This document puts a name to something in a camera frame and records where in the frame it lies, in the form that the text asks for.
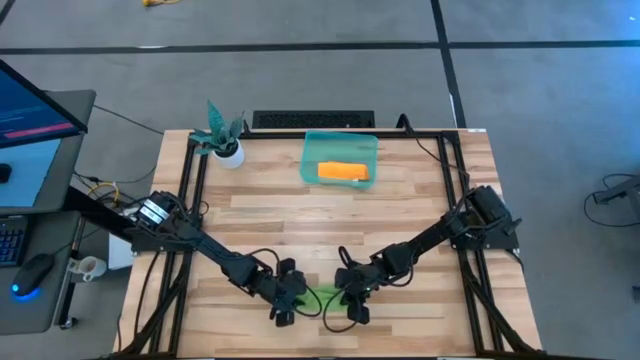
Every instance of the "orange object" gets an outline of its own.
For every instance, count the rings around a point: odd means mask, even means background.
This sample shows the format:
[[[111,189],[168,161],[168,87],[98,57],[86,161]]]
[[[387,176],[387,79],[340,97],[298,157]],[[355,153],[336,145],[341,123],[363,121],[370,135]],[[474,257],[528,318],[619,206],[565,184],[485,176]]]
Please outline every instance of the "orange object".
[[[369,169],[364,164],[328,161],[318,163],[318,176],[338,180],[369,180]]]

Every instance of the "wooden tabletop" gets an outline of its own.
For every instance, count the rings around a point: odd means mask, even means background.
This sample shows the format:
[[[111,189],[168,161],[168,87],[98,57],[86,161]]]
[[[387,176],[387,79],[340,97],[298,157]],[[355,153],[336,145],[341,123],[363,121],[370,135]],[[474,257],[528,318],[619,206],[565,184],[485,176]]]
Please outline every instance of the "wooden tabletop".
[[[177,193],[188,133],[165,133],[153,189]],[[491,185],[500,192],[487,133],[460,130],[460,137],[472,186]],[[434,140],[421,142],[437,154]],[[203,199],[211,208],[203,228],[235,251],[269,247],[280,258],[296,259],[311,285],[333,283],[342,266],[339,245],[355,260],[367,261],[388,244],[410,240],[448,210],[441,166],[415,140],[380,139],[378,178],[367,191],[304,184],[298,173],[303,140],[244,140],[243,147],[246,160],[236,170],[209,160]],[[449,152],[454,159],[452,149]],[[539,348],[520,266],[504,251],[485,253],[496,305],[522,338]],[[273,264],[269,256],[258,255]],[[151,258],[143,254],[133,265],[121,318],[125,345],[132,339]],[[151,273],[140,327],[156,306],[163,266],[161,255]],[[420,258],[411,285],[373,293],[367,302],[371,322],[343,334],[325,330],[320,317],[297,316],[295,325],[276,328],[268,318],[268,304],[229,284],[220,268],[200,254],[194,257],[188,289],[179,357],[474,354],[458,259],[448,242]],[[485,347],[491,349],[480,305],[479,311]],[[172,310],[167,316],[161,349],[168,344]],[[339,328],[350,321],[346,314],[330,314],[329,323]]]

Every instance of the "computer monitor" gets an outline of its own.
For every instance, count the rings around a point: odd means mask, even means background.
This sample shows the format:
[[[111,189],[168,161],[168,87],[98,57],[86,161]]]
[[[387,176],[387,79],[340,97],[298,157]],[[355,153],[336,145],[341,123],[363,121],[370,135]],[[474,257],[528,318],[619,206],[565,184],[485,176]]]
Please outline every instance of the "computer monitor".
[[[0,60],[0,148],[87,132],[87,126]]]

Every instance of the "green object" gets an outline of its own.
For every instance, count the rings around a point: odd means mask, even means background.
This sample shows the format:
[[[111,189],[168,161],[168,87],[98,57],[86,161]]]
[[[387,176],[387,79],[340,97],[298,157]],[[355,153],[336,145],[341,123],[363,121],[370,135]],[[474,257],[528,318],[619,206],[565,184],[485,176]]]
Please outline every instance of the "green object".
[[[369,171],[369,180],[321,178],[318,176],[318,163],[327,161],[364,164]],[[377,163],[378,138],[375,136],[309,130],[304,138],[300,176],[310,184],[345,185],[367,189],[376,181]]]
[[[335,295],[338,291],[340,291],[340,289],[337,289],[333,285],[319,285],[311,288],[311,290],[313,290],[316,293],[316,295],[318,295],[318,298],[320,299],[320,304],[322,304],[323,309],[325,308],[325,306],[327,306],[327,303],[329,302],[329,300],[331,300],[331,297]],[[311,291],[307,290],[307,292],[298,296],[297,299],[304,302],[303,305],[298,306],[298,310],[307,314],[315,314],[318,312],[318,301],[313,296]],[[333,301],[331,301],[331,304],[329,304],[329,309],[327,309],[327,312],[346,312],[346,311],[347,311],[347,306],[340,304],[340,295],[336,296],[336,298],[333,299]]]
[[[211,132],[193,129],[195,134],[189,136],[189,138],[202,144],[202,148],[197,149],[196,153],[206,155],[212,151],[226,152],[233,149],[238,137],[242,134],[244,112],[233,119],[231,124],[227,126],[222,114],[211,101],[207,100],[207,106],[209,108],[209,128]]]

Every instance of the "gray floor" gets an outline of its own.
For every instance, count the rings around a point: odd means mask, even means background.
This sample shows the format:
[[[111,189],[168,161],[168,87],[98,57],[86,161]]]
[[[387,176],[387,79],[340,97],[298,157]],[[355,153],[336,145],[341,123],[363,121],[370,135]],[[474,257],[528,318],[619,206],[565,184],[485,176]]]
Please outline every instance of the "gray floor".
[[[143,9],[130,0],[19,1],[0,47],[432,41],[429,1],[189,1]],[[640,38],[637,1],[441,0],[452,41]],[[638,228],[589,223],[584,197],[613,172],[640,172],[640,49],[454,50],[469,127],[487,128],[512,212],[544,347],[637,359]],[[231,116],[261,109],[371,109],[379,126],[400,112],[452,127],[435,50],[4,56],[46,89],[93,88],[97,102],[158,129],[205,124],[205,100]],[[158,136],[99,110],[77,170],[132,179],[153,166]],[[126,189],[143,195],[150,179]],[[630,220],[624,201],[593,208]],[[77,329],[0,338],[3,359],[107,353],[126,274],[78,291]]]

